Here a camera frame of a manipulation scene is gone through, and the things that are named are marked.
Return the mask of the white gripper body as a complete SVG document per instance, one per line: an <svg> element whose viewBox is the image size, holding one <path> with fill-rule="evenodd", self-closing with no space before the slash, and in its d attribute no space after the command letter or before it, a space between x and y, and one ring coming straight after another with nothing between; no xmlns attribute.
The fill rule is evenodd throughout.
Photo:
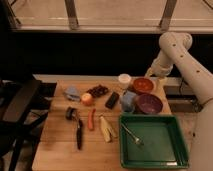
<svg viewBox="0 0 213 171"><path fill-rule="evenodd" d="M165 78L166 77L166 72L163 68L152 68L149 67L146 71L145 76L146 77L151 77L152 75L154 75L155 77L159 77L159 78Z"/></svg>

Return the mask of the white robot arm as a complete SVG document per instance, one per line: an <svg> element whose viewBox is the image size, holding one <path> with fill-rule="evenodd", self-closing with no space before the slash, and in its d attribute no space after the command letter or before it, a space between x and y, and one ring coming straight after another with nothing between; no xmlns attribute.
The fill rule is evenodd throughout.
<svg viewBox="0 0 213 171"><path fill-rule="evenodd" d="M159 38L160 52L146 72L164 78L176 66L203 106L195 124L188 171L213 171L213 74L189 52L189 33L165 32Z"/></svg>

